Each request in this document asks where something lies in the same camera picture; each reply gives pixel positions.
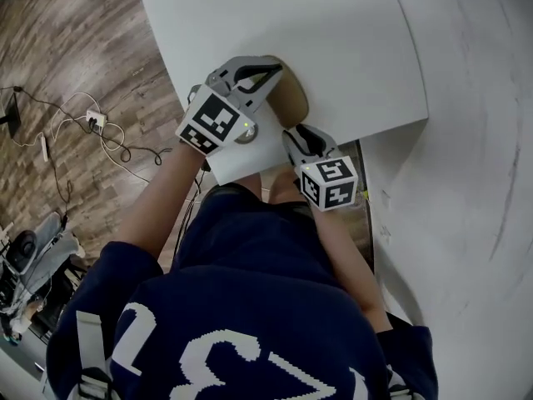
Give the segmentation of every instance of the gray strap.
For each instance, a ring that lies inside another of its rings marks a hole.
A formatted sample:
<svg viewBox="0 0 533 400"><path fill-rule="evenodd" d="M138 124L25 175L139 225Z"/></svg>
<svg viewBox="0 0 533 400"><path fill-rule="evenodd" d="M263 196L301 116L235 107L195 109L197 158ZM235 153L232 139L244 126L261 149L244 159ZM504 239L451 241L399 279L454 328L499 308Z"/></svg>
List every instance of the gray strap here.
<svg viewBox="0 0 533 400"><path fill-rule="evenodd" d="M104 373L107 373L100 316L76 311L76 319L77 342L80 347L82 369L99 368Z"/></svg>

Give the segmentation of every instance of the white table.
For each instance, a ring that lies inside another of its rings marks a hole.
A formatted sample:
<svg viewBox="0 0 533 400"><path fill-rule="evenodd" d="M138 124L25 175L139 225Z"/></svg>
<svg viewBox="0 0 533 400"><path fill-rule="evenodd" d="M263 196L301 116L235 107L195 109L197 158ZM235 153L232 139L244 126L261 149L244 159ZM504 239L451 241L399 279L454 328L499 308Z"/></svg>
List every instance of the white table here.
<svg viewBox="0 0 533 400"><path fill-rule="evenodd" d="M237 55L276 55L299 77L306 123L338 143L427 118L421 73L397 0L143 0L177 95ZM286 161L265 104L258 137L209 158L219 183Z"/></svg>

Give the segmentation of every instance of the shirt sleeve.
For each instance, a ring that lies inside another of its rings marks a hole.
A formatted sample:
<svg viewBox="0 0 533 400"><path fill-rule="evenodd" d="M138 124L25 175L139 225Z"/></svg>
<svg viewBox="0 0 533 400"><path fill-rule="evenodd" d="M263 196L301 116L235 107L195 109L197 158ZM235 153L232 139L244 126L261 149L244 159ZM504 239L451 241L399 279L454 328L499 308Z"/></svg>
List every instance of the shirt sleeve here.
<svg viewBox="0 0 533 400"><path fill-rule="evenodd" d="M102 321L104 354L109 358L117 321L140 283L162 275L157 261L139 247L110 242L92 266L62 314L47 348L47 374L57 398L67 398L82 371L76 311Z"/></svg>
<svg viewBox="0 0 533 400"><path fill-rule="evenodd" d="M402 327L380 332L377 338L389 368L391 395L436 400L438 382L429 329L422 326Z"/></svg>

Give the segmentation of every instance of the person's right arm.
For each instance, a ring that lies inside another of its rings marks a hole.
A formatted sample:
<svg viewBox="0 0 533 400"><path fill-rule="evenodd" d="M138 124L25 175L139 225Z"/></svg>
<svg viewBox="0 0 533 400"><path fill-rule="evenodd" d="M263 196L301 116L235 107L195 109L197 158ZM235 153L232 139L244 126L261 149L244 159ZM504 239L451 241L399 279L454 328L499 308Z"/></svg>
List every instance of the person's right arm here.
<svg viewBox="0 0 533 400"><path fill-rule="evenodd" d="M318 237L340 284L357 302L376 333L391 330L374 274L351 240L341 216L335 211L321 212L314 206L311 209Z"/></svg>

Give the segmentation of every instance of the marker cube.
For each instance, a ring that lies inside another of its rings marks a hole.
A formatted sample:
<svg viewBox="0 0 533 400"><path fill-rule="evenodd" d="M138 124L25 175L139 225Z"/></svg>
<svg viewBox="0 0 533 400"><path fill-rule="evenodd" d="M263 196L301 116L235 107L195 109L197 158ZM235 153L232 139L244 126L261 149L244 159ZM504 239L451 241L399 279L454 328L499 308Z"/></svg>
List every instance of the marker cube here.
<svg viewBox="0 0 533 400"><path fill-rule="evenodd" d="M218 152L255 123L227 99L202 84L176 135L205 156Z"/></svg>
<svg viewBox="0 0 533 400"><path fill-rule="evenodd" d="M322 211L352 205L358 179L348 156L300 166L301 193Z"/></svg>

